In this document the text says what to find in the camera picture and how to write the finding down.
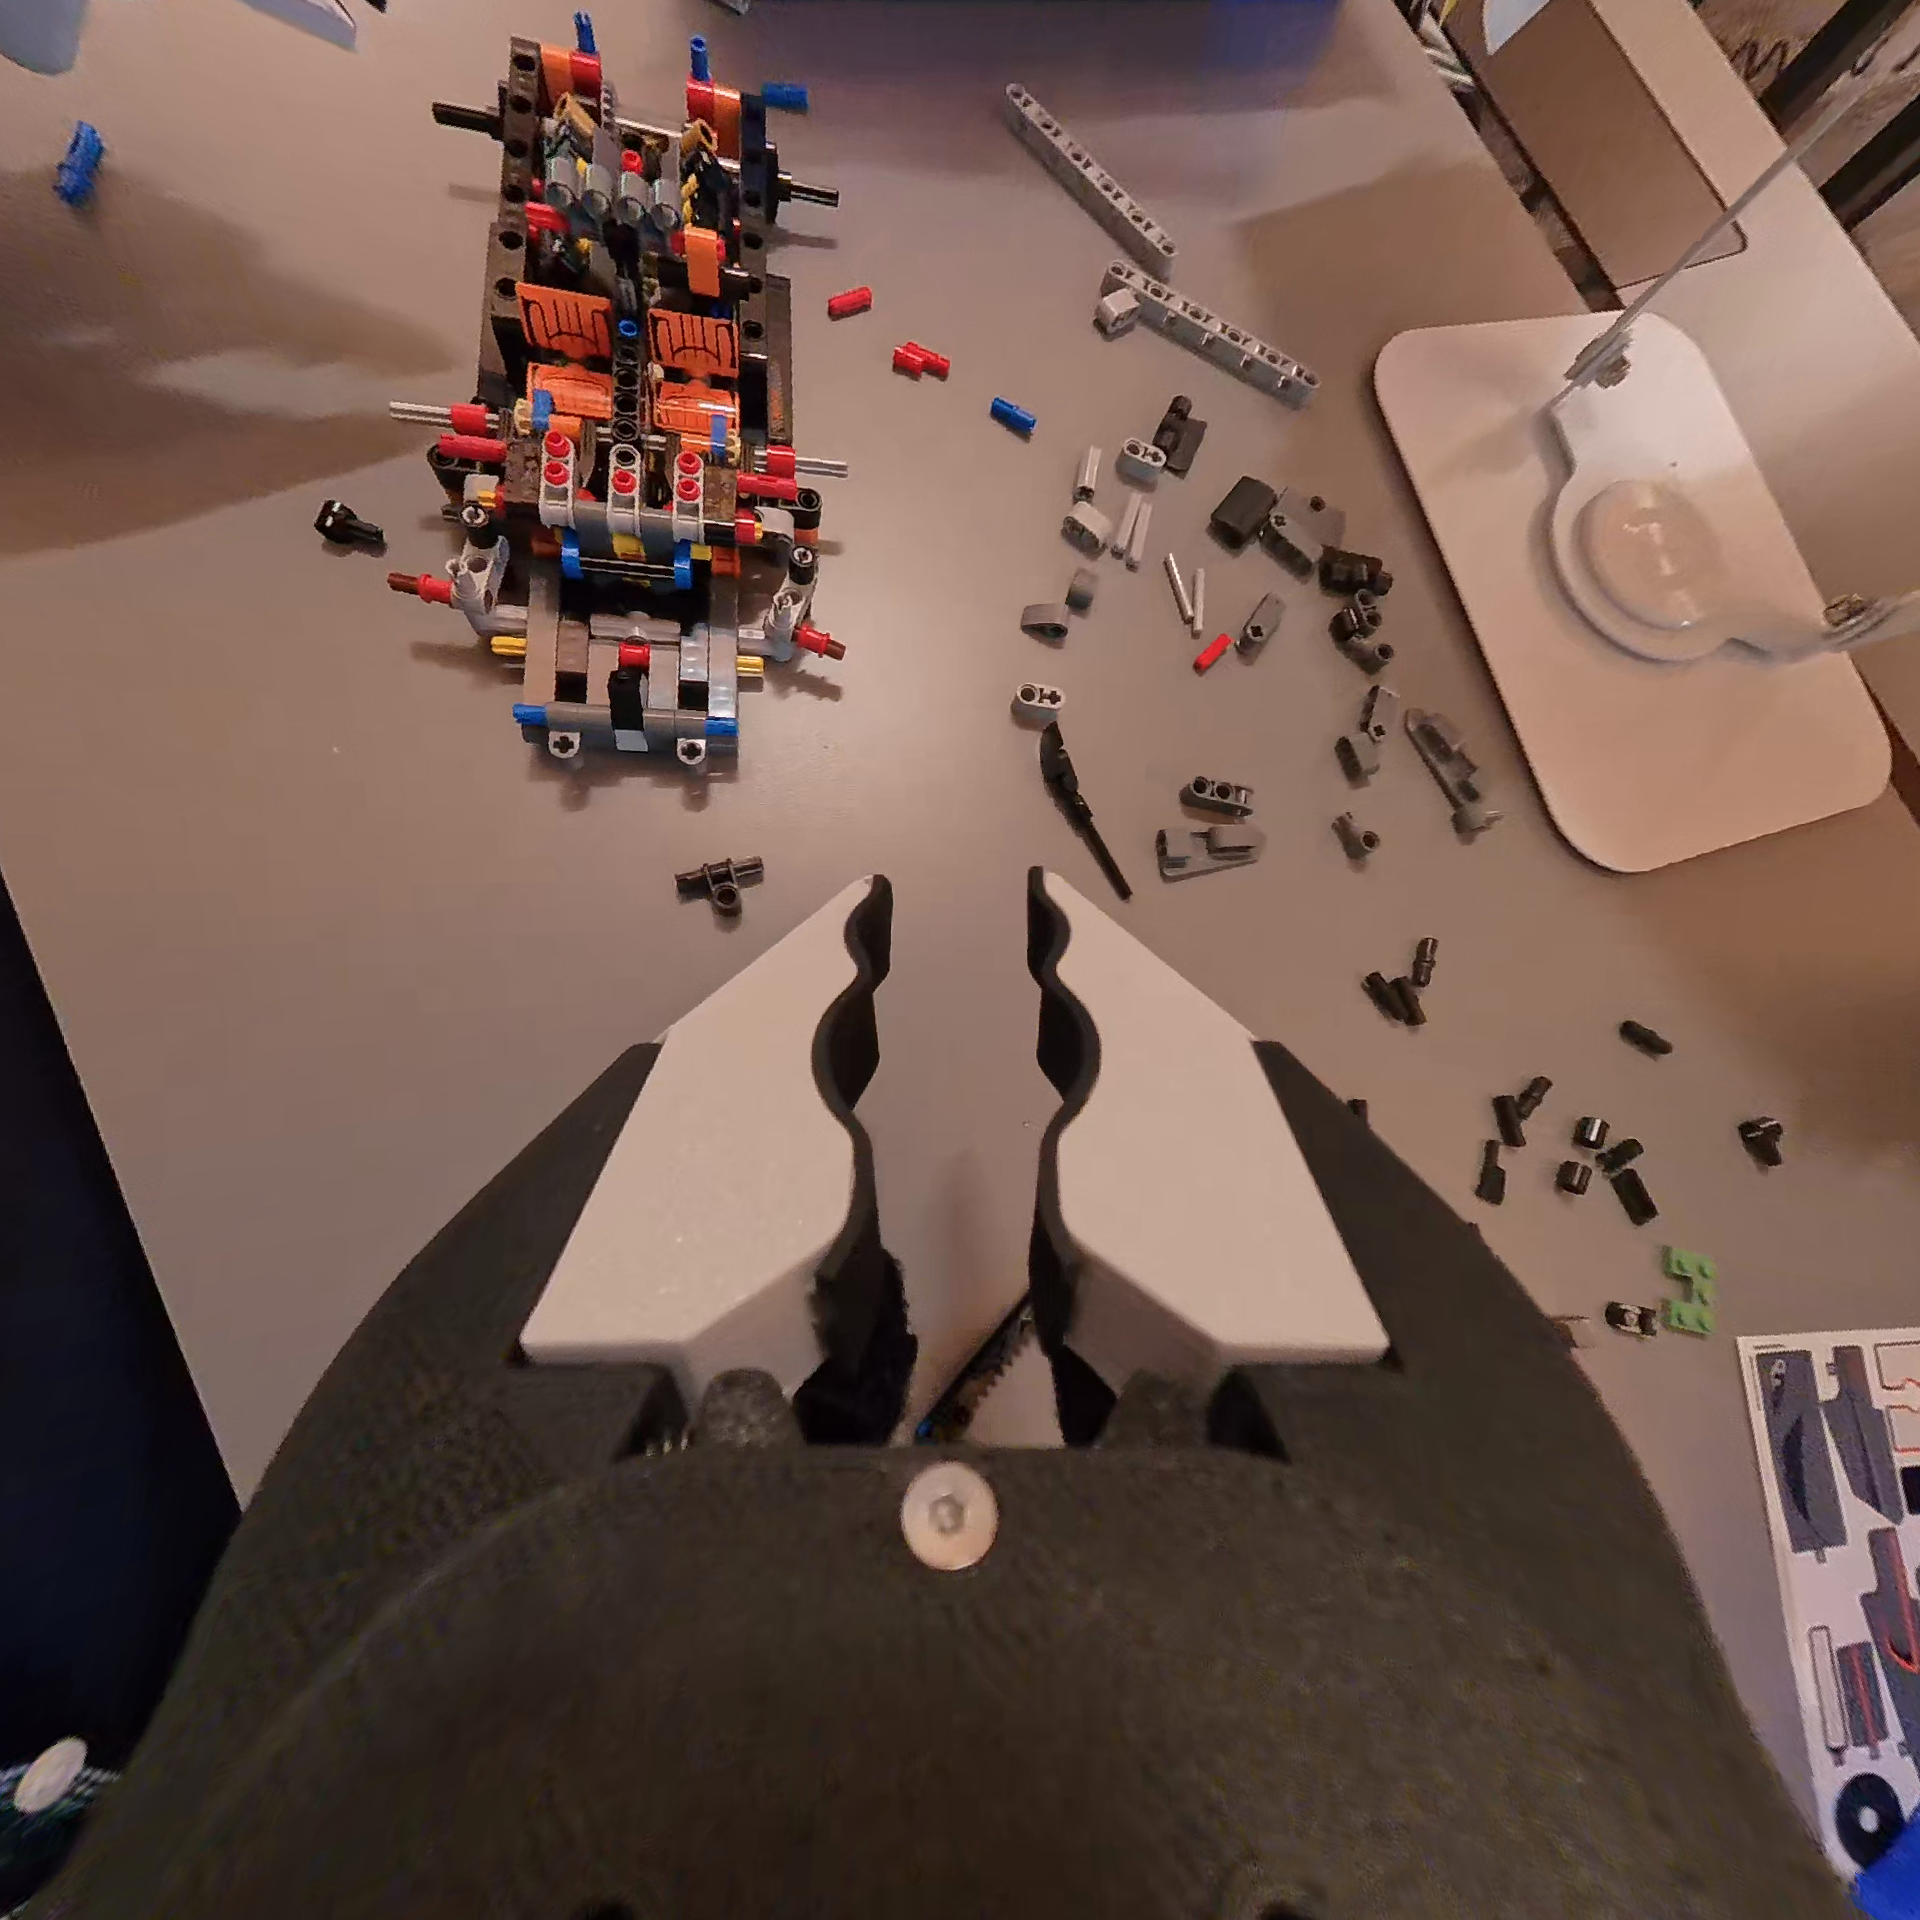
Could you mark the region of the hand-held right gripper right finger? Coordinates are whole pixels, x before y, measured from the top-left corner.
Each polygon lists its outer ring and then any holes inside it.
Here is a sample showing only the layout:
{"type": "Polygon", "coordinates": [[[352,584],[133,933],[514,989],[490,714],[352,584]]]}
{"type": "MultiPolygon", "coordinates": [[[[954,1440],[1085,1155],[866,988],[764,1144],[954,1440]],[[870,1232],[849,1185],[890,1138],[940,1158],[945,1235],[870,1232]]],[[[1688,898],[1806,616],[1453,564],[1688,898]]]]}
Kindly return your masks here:
{"type": "Polygon", "coordinates": [[[1257,1035],[1062,875],[1024,884],[1040,1141],[1029,1293],[1064,1398],[1373,1363],[1386,1331],[1257,1035]]]}

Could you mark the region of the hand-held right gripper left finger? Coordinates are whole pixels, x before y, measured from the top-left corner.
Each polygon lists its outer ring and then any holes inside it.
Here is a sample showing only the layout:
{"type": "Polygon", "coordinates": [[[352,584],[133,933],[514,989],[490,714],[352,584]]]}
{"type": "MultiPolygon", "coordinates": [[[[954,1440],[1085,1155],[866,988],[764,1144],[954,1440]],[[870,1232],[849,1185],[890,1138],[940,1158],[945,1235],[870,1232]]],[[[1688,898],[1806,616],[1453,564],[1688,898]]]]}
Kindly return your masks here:
{"type": "Polygon", "coordinates": [[[855,1114],[890,933],[890,882],[860,877],[644,1051],[521,1326],[527,1363],[650,1363],[685,1403],[736,1370],[898,1402],[898,1267],[855,1114]]]}

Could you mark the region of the scatter of black lego pins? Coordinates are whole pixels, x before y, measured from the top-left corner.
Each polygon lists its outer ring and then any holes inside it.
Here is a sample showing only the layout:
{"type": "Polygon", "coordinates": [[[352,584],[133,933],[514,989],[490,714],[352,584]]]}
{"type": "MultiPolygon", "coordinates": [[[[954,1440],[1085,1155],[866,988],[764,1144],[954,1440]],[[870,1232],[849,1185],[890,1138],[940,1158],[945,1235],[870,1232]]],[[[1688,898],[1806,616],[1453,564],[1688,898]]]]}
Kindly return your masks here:
{"type": "MultiPolygon", "coordinates": [[[[1438,942],[1422,938],[1413,948],[1405,973],[1386,976],[1375,969],[1359,978],[1359,988],[1384,1020],[1418,1028],[1426,1025],[1424,995],[1432,982],[1436,955],[1438,942]]],[[[1521,1088],[1490,1100],[1495,1131],[1480,1141],[1472,1189],[1482,1206],[1492,1210],[1504,1202],[1505,1158],[1524,1149],[1527,1125],[1541,1112],[1550,1090],[1552,1078],[1536,1074],[1521,1088]]],[[[1778,1118],[1741,1118],[1735,1137],[1757,1168],[1784,1163],[1784,1125],[1778,1118]]],[[[1574,1197],[1601,1185],[1615,1195],[1630,1226],[1645,1228],[1658,1216],[1641,1168],[1645,1158],[1642,1141],[1614,1137],[1612,1122],[1601,1116],[1582,1116],[1569,1134],[1569,1145],[1573,1155],[1560,1158],[1552,1172],[1553,1194],[1574,1197]]],[[[1664,1331],[1658,1306],[1609,1304],[1601,1308],[1601,1321],[1624,1337],[1655,1337],[1664,1331]]]]}

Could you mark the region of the black lego blade piece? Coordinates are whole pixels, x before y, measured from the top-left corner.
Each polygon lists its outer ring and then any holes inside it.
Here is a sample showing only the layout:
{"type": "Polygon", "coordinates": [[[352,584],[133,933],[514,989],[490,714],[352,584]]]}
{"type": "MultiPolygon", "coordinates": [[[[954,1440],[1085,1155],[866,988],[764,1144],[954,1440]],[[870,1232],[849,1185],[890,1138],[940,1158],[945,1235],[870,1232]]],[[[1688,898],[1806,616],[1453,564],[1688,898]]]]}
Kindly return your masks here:
{"type": "Polygon", "coordinates": [[[1072,757],[1064,748],[1064,737],[1057,721],[1047,721],[1044,730],[1040,732],[1040,777],[1049,796],[1056,800],[1057,810],[1081,840],[1081,843],[1089,850],[1095,864],[1100,866],[1105,882],[1113,886],[1118,901],[1132,901],[1134,886],[1120,870],[1118,860],[1113,858],[1096,830],[1093,808],[1072,765],[1072,757]]]}

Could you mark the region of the scatter of grey lego pieces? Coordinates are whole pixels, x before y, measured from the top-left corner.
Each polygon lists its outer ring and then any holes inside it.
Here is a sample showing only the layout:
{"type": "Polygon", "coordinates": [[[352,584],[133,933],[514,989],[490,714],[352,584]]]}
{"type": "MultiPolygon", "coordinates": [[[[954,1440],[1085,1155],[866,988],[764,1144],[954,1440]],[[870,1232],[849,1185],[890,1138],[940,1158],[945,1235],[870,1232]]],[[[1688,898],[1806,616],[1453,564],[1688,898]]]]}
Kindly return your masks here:
{"type": "MultiPolygon", "coordinates": [[[[1190,419],[1190,400],[1186,395],[1177,395],[1161,420],[1161,428],[1177,428],[1183,434],[1190,430],[1190,437],[1197,437],[1199,426],[1202,424],[1190,419]]],[[[1142,549],[1151,508],[1151,499],[1148,494],[1162,474],[1172,470],[1168,467],[1169,446],[1172,440],[1168,440],[1166,433],[1157,433],[1151,441],[1125,440],[1120,443],[1113,470],[1120,476],[1122,484],[1132,490],[1126,494],[1125,514],[1120,516],[1120,529],[1113,525],[1113,516],[1104,514],[1095,505],[1101,451],[1100,446],[1089,446],[1085,451],[1084,460],[1074,468],[1072,505],[1062,516],[1062,537],[1084,560],[1096,560],[1109,550],[1109,546],[1113,553],[1125,555],[1129,568],[1141,560],[1138,549],[1142,549]]],[[[1338,546],[1335,536],[1338,536],[1341,529],[1343,518],[1333,512],[1318,494],[1300,494],[1298,490],[1276,492],[1249,476],[1242,476],[1234,490],[1226,492],[1209,521],[1210,536],[1223,545],[1229,545],[1231,550],[1240,550],[1242,545],[1260,539],[1266,549],[1271,549],[1271,553],[1285,560],[1294,574],[1311,579],[1326,593],[1333,593],[1338,600],[1338,611],[1335,612],[1330,629],[1335,648],[1373,675],[1392,658],[1392,650],[1377,638],[1377,603],[1390,589],[1390,577],[1377,557],[1366,557],[1357,550],[1338,546]]],[[[1172,553],[1166,553],[1162,560],[1182,619],[1197,621],[1193,634],[1206,638],[1209,624],[1205,621],[1202,611],[1202,570],[1194,570],[1190,581],[1186,581],[1172,553]]],[[[1095,589],[1096,577],[1093,570],[1078,568],[1069,581],[1064,600],[1056,603],[1034,603],[1022,611],[1022,634],[1030,634],[1044,643],[1064,640],[1072,618],[1093,605],[1095,589]]],[[[1257,651],[1257,648],[1261,648],[1277,629],[1281,612],[1285,605],[1277,596],[1268,595],[1261,600],[1240,621],[1240,629],[1229,634],[1236,640],[1234,650],[1240,653],[1257,651]]],[[[1386,725],[1381,718],[1390,707],[1384,700],[1386,692],[1390,688],[1373,688],[1366,696],[1368,705],[1362,710],[1357,732],[1336,742],[1336,750],[1343,757],[1341,765],[1354,781],[1364,781],[1377,771],[1375,748],[1386,734],[1386,725]]],[[[1418,718],[1413,708],[1405,708],[1402,718],[1413,745],[1418,750],[1428,771],[1447,793],[1453,833],[1472,842],[1496,826],[1501,813],[1482,805],[1482,796],[1474,781],[1476,771],[1472,758],[1463,757],[1458,740],[1441,726],[1441,715],[1428,714],[1426,718],[1418,718]]],[[[1186,789],[1186,798],[1193,805],[1210,808],[1217,803],[1236,821],[1247,812],[1247,808],[1234,800],[1231,793],[1239,793],[1239,789],[1209,785],[1206,780],[1188,785],[1186,789]]],[[[1352,858],[1366,858],[1375,845],[1375,840],[1352,828],[1352,822],[1338,822],[1336,830],[1346,834],[1341,845],[1349,845],[1352,858]]]]}

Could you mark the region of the lego sticker sheet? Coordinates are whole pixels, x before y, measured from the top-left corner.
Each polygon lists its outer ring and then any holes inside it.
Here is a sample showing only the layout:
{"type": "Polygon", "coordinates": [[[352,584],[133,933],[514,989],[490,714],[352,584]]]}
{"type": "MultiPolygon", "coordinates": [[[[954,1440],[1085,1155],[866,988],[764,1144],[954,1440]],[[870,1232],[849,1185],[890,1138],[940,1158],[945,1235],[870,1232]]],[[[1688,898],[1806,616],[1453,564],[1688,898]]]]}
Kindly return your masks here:
{"type": "Polygon", "coordinates": [[[1916,1825],[1918,1331],[1744,1334],[1815,1828],[1845,1881],[1916,1825]]]}

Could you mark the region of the multicoloured lego car chassis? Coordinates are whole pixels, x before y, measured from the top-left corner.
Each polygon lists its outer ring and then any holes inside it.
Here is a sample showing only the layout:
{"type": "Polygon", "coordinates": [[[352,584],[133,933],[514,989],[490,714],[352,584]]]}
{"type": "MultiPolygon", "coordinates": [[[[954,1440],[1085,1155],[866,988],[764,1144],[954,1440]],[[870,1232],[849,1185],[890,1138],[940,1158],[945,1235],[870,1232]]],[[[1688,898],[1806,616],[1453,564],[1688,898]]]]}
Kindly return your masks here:
{"type": "Polygon", "coordinates": [[[517,672],[511,723],[552,761],[620,754],[685,777],[730,761],[769,665],[846,651],[812,612],[823,501],[846,465],[796,446],[773,112],[688,48],[672,123],[629,115],[591,19],[514,37],[496,104],[434,104],[490,137],[496,206],[469,402],[392,400],[460,537],[389,588],[456,616],[517,672]]]}

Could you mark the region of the long light grey lego beam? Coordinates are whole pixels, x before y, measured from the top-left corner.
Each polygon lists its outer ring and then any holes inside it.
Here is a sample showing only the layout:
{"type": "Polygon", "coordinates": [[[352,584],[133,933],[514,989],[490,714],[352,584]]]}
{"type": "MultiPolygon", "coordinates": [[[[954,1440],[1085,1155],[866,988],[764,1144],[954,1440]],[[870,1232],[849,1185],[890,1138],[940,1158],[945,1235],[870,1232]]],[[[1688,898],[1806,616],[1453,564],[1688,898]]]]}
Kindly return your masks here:
{"type": "Polygon", "coordinates": [[[1157,219],[1029,86],[1004,89],[1005,123],[1029,156],[1151,278],[1168,282],[1177,244],[1157,219]]]}

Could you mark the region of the white lamp base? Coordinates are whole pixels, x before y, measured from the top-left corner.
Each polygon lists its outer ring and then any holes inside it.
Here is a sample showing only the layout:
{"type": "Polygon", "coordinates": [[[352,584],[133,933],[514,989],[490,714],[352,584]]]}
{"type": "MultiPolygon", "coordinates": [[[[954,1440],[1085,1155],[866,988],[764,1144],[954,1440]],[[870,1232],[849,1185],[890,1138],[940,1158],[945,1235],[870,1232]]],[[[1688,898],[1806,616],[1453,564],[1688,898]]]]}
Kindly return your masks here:
{"type": "Polygon", "coordinates": [[[1653,874],[1877,800],[1889,745],[1709,358],[1638,320],[1614,386],[1585,320],[1416,326],[1375,397],[1553,828],[1653,874]]]}

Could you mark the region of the long grey beam with connector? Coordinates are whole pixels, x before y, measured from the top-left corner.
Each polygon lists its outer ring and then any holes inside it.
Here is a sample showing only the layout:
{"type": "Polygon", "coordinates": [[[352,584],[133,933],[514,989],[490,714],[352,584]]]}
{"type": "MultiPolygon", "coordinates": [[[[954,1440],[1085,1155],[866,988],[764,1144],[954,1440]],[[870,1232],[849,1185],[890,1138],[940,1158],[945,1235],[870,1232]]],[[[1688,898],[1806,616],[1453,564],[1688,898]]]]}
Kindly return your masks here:
{"type": "Polygon", "coordinates": [[[1109,262],[1101,274],[1093,325],[1109,340],[1138,330],[1159,334],[1240,386],[1290,410],[1305,410],[1320,392],[1316,372],[1306,365],[1122,258],[1109,262]]]}

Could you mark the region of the cardboard box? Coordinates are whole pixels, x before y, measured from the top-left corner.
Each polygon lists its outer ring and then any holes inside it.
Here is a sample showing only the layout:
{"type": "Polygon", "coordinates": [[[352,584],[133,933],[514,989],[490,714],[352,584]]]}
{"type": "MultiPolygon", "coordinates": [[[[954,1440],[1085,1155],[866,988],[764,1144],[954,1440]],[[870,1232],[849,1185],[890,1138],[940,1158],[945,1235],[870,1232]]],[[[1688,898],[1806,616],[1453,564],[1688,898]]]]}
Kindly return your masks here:
{"type": "Polygon", "coordinates": [[[1487,145],[1590,306],[1638,294],[1712,226],[1701,262],[1744,252],[1727,216],[1753,161],[1744,94],[1695,4],[1458,4],[1447,29],[1487,145]]]}

